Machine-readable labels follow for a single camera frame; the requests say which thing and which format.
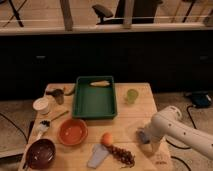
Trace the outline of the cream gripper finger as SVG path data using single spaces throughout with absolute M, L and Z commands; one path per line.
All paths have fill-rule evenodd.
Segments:
M 151 142 L 150 143 L 150 145 L 151 145 L 151 153 L 152 154 L 155 154 L 159 150 L 160 144 L 161 144 L 160 141 L 158 141 L 158 142 Z

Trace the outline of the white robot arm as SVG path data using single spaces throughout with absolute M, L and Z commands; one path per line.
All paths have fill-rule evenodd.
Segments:
M 151 142 L 159 142 L 165 135 L 188 145 L 213 160 L 213 135 L 186 126 L 181 122 L 182 113 L 175 106 L 167 106 L 151 117 L 145 134 Z

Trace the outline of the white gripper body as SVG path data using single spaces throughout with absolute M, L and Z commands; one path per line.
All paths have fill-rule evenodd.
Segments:
M 165 134 L 162 131 L 154 127 L 151 123 L 145 126 L 145 135 L 148 137 L 151 143 L 158 143 L 165 136 Z

